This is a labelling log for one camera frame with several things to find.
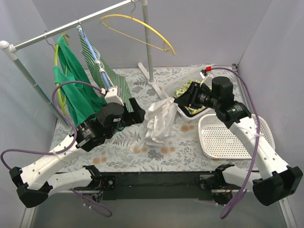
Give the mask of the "yellow plastic hanger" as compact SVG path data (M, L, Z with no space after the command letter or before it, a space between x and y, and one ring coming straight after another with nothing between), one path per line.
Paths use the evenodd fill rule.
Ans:
M147 6L142 6L142 17L134 13L111 13L99 19L99 25L144 44L149 48L176 55L171 42L153 25L150 24Z

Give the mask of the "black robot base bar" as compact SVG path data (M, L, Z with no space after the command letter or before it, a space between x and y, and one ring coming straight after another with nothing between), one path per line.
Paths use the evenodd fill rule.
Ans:
M104 172L104 200L199 199L226 204L238 189L218 184L213 171Z

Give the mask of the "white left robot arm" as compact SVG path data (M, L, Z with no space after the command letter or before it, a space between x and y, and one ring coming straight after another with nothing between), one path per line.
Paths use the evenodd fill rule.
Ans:
M94 165L85 165L73 172L58 171L77 157L105 143L120 128L141 124L145 111L135 98L130 98L129 101L133 112L117 103L106 104L98 113L77 126L76 133L66 136L47 155L28 166L14 167L9 171L17 187L17 195L26 208L36 207L49 196L63 190L77 187L90 190L114 189L114 184L108 184L109 177L103 177Z

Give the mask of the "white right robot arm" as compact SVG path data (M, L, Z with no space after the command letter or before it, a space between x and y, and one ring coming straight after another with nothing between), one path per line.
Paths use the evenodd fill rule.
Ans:
M253 117L243 103L234 99L233 84L227 77L212 79L211 87L192 82L174 102L195 109L202 106L214 109L216 117L239 139L259 170L252 173L233 164L220 165L213 177L219 188L225 189L231 184L240 186L241 192L253 192L265 206L295 193L303 172L283 160L260 134L259 117Z

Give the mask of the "green white striped tank top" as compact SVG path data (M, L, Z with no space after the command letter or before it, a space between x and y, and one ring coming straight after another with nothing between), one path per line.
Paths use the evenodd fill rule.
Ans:
M104 89L108 89L112 86L117 86L120 92L119 96L121 97L123 103L126 105L127 110L129 112L132 112L133 108L129 101L132 96L125 77L115 73L114 70L108 66L99 51L87 38L87 35L80 25L77 26L77 30L82 47L81 53L85 58L85 62L95 83L100 88Z

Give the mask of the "light blue plastic hanger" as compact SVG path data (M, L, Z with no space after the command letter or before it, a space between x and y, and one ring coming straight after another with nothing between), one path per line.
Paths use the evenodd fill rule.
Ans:
M84 41L86 42L86 44L87 44L87 46L88 46L88 48L89 48L89 50L90 50L90 52L91 52L91 54L93 56L95 64L98 66L98 71L99 71L99 74L100 74L100 79L103 82L103 85L105 86L105 89L108 90L110 87L113 86L113 83L110 80L110 78L107 76L105 70L103 69L103 64L97 58L97 55L95 54L95 51L94 51L92 45L90 44L90 42L89 42L89 40L88 40L88 38L87 38L87 36L86 36L83 28L82 28L82 24L81 24L80 20L77 19L77 21L78 21L78 24L79 24L79 26L81 28L82 37L83 37Z

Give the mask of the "lime green plastic hanger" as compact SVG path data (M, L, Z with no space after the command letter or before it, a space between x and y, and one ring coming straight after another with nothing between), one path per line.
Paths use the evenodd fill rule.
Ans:
M54 50L54 78L55 78L55 85L59 86L60 85L60 79L63 77L63 72L62 70L59 68L58 66L58 50L59 50L59 45L55 44L54 46L52 44L50 44L46 38L46 35L44 35L46 42L53 48ZM58 97L58 101L59 101L59 107L63 113L63 115L66 115L67 112L65 110L65 106L66 106L66 96L62 95L61 90L58 89L57 90L57 97Z

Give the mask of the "lemon print folded cloth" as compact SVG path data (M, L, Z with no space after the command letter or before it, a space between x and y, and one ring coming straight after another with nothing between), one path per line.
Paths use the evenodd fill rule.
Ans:
M180 89L174 91L174 95L173 97L174 98L178 98L180 97L181 95L183 95L187 89L190 87L192 81L191 80L188 80L187 83L185 83ZM188 117L193 117L199 113L201 113L202 111L206 110L207 108L206 107L201 107L199 109L193 109L193 108L190 108L190 107L186 107L186 106L180 106L179 105L179 108L183 111L183 113L188 116Z

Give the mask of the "white rectangular plastic basket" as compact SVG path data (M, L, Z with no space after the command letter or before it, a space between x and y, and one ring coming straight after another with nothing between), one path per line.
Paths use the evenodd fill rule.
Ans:
M189 80L194 81L194 80L201 80L202 77L200 75L200 71L204 68L206 68L207 65L201 65L199 67L196 67L195 69L183 74L180 77L177 77L170 82L167 83L162 88L163 94L168 97L173 97L174 92L180 88L182 88L183 85L185 85ZM180 107L177 108L177 112L180 114L181 118L184 121L190 121L194 120L196 118L200 118L202 115L206 114L209 112L211 109L210 108L204 108L202 111L198 112L197 114L190 115L189 113L185 113L187 110L185 108L180 109Z

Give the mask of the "floral fern patterned tablecloth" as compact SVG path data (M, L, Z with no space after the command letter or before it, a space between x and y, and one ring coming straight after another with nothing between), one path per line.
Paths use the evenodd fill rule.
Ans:
M160 90L170 81L181 79L195 67L156 67L153 69ZM147 79L136 68L115 69L116 73L126 77L131 94L141 108L149 106L160 98L147 83ZM235 99L243 101L238 78L225 70L213 70L214 76L227 76L232 79ZM104 144L85 155L66 164L60 172L77 171L84 165L95 165L100 171L213 171L221 164L232 163L239 168L248 169L250 160L216 160L203 153L198 134L198 119L184 121L179 113L175 116L171 134L161 147L144 144L145 125L132 125L117 132ZM51 143L51 149L57 146L69 133L60 121L57 122Z

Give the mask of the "white oval perforated basket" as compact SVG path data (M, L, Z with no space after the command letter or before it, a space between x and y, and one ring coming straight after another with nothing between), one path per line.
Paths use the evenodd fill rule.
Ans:
M198 123L203 153L211 159L251 159L241 141L216 117L207 114Z

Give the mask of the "white metal clothes rack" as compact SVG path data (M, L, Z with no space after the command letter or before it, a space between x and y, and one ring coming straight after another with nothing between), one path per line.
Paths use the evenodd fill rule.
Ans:
M25 47L31 46L33 44L36 44L40 41L47 40L50 37L53 37L57 34L63 33L71 28L74 28L78 25L82 25L88 21L91 21L96 18L100 18L103 15L113 12L117 9L123 8L125 6L128 6L130 4L135 3L134 0L124 0L122 2L119 2L115 5L112 5L110 7L107 7L105 9L102 9L100 11L97 11L95 13L92 13L90 15L87 15L85 17L82 17L80 19L74 20L68 24L65 24L61 27L58 27L56 29L53 29L51 31L45 32L42 35L39 35L37 37L34 37L32 39L29 39L27 41L24 41L20 44L10 44L9 42L2 40L0 42L0 49L5 53L5 55L15 64L15 66L18 68L18 70L22 73L22 75L29 81L29 83L32 85L32 87L36 90L36 92L39 94L39 96L45 101L45 103L51 108L57 119L67 128L69 128L68 123L64 120L64 115L60 114L59 111L56 110L56 105L54 102L51 102L48 96L45 94L45 92L41 89L41 87L37 84L37 82L34 80L34 78L31 76L29 71L25 68L25 66L21 63L18 56L16 55L16 52L18 50L21 50ZM151 54L151 42L150 42L150 33L149 31L152 30L151 28L145 29L145 44L147 48L147 58L148 58L148 69L146 70L143 64L140 62L138 63L138 68L142 72L144 76L148 79L148 84L155 90L158 97L161 99L164 99L165 96L159 86L156 83L156 79L153 75L153 64L152 64L152 54Z

